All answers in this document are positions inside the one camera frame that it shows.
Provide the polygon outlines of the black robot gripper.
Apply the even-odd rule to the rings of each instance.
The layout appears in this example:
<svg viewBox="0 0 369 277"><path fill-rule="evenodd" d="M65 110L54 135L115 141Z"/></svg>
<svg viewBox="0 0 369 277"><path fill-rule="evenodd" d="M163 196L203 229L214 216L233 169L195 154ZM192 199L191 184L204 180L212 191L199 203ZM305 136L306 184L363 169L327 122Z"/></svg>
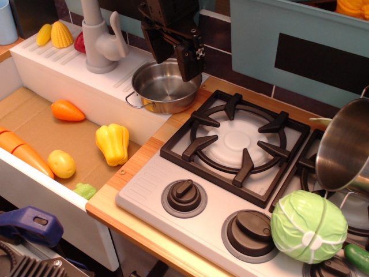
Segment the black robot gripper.
<svg viewBox="0 0 369 277"><path fill-rule="evenodd" d="M194 16L198 1L143 1L138 6L143 15L141 28L157 63L174 53L184 82L204 70L204 45Z"/></svg>

